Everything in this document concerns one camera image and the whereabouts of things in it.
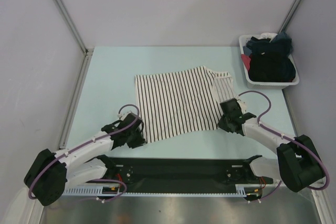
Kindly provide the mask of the black white striped tank top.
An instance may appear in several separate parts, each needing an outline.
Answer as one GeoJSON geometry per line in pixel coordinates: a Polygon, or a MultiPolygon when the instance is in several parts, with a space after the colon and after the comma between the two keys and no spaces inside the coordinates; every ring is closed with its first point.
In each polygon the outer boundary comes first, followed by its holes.
{"type": "Polygon", "coordinates": [[[237,96],[229,72],[205,66],[137,75],[135,95],[148,143],[217,129],[222,116],[220,103],[237,96]]]}

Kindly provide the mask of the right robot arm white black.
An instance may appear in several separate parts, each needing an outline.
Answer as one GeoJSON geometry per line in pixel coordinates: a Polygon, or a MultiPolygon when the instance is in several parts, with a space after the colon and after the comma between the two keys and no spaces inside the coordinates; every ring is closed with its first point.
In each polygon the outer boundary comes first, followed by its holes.
{"type": "Polygon", "coordinates": [[[323,167],[312,140],[306,136],[292,137],[279,133],[275,128],[263,124],[260,118],[243,110],[237,99],[220,103],[223,115],[218,127],[228,133],[237,133],[251,138],[276,154],[277,158],[256,155],[247,160],[242,169],[243,179],[254,183],[260,177],[282,181],[288,189],[299,192],[328,175],[323,167]]]}

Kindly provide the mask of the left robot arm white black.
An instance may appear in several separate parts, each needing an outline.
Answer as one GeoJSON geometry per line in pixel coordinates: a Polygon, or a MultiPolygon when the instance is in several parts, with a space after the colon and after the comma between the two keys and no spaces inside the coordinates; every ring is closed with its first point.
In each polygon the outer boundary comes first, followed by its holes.
{"type": "Polygon", "coordinates": [[[144,145],[143,129],[142,119],[129,113],[72,149],[42,150],[24,178],[29,199],[49,206],[65,190],[84,183],[113,183],[119,184],[117,189],[125,189],[116,164],[106,152],[123,145],[129,148],[144,145]]]}

